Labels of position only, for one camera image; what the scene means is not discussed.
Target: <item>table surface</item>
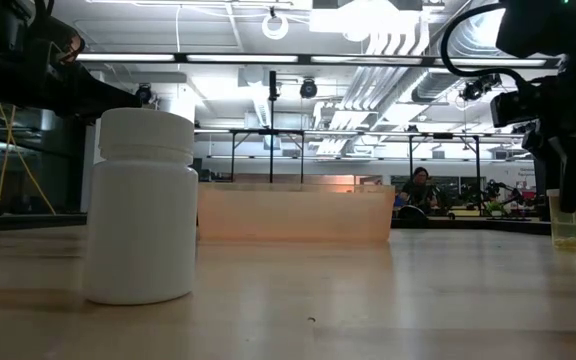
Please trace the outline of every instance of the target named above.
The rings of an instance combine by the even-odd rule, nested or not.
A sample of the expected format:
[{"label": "table surface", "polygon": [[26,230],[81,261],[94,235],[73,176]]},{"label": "table surface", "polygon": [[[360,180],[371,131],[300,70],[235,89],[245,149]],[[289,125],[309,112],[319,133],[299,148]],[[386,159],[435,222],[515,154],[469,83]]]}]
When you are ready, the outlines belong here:
[{"label": "table surface", "polygon": [[576,253],[547,236],[206,243],[191,295],[78,293],[81,228],[0,233],[0,359],[576,359]]}]

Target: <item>table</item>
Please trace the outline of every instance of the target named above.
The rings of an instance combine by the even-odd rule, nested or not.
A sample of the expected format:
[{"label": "table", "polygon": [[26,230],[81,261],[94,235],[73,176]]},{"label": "table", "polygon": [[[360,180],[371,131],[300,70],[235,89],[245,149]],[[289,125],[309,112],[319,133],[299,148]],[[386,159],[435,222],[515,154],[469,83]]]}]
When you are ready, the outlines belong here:
[{"label": "table", "polygon": [[576,253],[547,236],[200,241],[192,295],[78,294],[82,228],[0,233],[0,359],[576,359]]}]

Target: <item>fluorescent light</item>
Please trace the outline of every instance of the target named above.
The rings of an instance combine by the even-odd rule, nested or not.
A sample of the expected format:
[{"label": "fluorescent light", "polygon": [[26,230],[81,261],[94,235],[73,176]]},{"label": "fluorescent light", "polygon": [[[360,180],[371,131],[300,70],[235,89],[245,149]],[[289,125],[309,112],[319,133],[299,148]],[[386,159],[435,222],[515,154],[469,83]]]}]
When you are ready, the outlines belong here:
[{"label": "fluorescent light", "polygon": [[315,55],[310,57],[314,64],[375,64],[375,65],[400,65],[414,66],[421,64],[419,58],[392,57],[392,56],[334,56]]},{"label": "fluorescent light", "polygon": [[225,4],[232,4],[234,7],[246,7],[246,6],[276,6],[282,8],[290,8],[292,6],[291,2],[282,1],[225,1],[225,0],[86,0],[93,4],[133,4],[133,5],[194,5],[194,6],[224,6]]},{"label": "fluorescent light", "polygon": [[[270,156],[255,156],[255,159],[270,159]],[[273,156],[273,159],[293,159],[290,156]]]},{"label": "fluorescent light", "polygon": [[[208,155],[208,159],[232,159],[231,155]],[[238,160],[259,160],[259,159],[270,159],[270,156],[255,156],[255,155],[235,155],[235,159]],[[273,156],[273,159],[286,160],[294,159],[290,156]]]},{"label": "fluorescent light", "polygon": [[188,62],[202,63],[296,63],[297,55],[219,55],[194,54],[186,57]]},{"label": "fluorescent light", "polygon": [[174,62],[173,54],[111,54],[85,53],[77,56],[78,61],[87,62]]},{"label": "fluorescent light", "polygon": [[[232,159],[230,155],[208,155],[207,159]],[[235,159],[250,159],[248,156],[235,155]]]},{"label": "fluorescent light", "polygon": [[227,134],[230,130],[218,130],[218,129],[195,129],[195,134]]},{"label": "fluorescent light", "polygon": [[359,131],[304,131],[306,135],[359,135]]},{"label": "fluorescent light", "polygon": [[387,131],[368,131],[365,132],[364,135],[372,135],[372,136],[406,136],[407,134],[401,131],[398,132],[387,132]]},{"label": "fluorescent light", "polygon": [[400,34],[412,13],[400,12],[388,0],[354,0],[337,9],[312,9],[308,22],[311,32]]},{"label": "fluorescent light", "polygon": [[[546,59],[504,59],[504,58],[457,58],[451,59],[455,66],[503,66],[503,67],[540,67],[546,64]],[[441,59],[435,60],[435,65],[443,65]]]}]

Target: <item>plastic container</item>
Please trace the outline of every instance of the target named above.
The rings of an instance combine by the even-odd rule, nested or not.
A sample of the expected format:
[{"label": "plastic container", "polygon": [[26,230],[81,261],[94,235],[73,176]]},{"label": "plastic container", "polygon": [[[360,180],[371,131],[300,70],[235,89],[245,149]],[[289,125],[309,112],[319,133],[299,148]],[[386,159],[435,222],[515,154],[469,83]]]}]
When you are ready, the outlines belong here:
[{"label": "plastic container", "polygon": [[550,230],[552,244],[557,249],[576,250],[576,212],[559,210],[559,189],[546,191],[550,201]]},{"label": "plastic container", "polygon": [[191,291],[197,173],[194,124],[166,112],[102,116],[88,212],[84,296],[114,305],[166,301]]}]

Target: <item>woman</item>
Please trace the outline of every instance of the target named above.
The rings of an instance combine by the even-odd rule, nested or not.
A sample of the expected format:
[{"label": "woman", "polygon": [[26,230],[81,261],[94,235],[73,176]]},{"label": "woman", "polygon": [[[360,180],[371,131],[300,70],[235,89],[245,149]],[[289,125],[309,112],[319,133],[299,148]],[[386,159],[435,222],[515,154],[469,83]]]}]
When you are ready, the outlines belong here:
[{"label": "woman", "polygon": [[428,170],[422,167],[416,168],[412,181],[404,184],[401,193],[399,193],[399,198],[408,205],[418,207],[426,213],[430,212],[432,207],[437,206],[437,199],[427,182]]}]

